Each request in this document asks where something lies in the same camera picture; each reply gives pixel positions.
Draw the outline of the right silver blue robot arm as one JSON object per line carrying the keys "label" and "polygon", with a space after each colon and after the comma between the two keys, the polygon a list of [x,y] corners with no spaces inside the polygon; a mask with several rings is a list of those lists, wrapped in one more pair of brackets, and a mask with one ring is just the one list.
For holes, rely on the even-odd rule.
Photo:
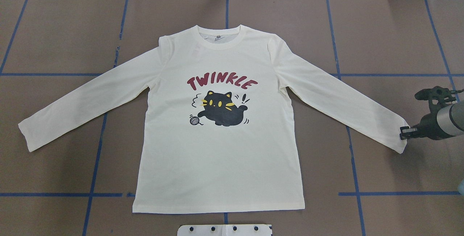
{"label": "right silver blue robot arm", "polygon": [[422,117],[419,124],[400,127],[400,139],[427,137],[444,140],[464,133],[464,103],[460,101]]}

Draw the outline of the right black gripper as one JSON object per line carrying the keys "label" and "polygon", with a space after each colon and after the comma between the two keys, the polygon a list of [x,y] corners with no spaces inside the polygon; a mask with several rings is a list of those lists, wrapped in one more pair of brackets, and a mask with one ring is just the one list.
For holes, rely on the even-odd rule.
{"label": "right black gripper", "polygon": [[400,127],[400,139],[409,140],[416,137],[428,137],[431,140],[442,140],[442,130],[436,120],[436,114],[427,114],[419,124],[412,127]]}

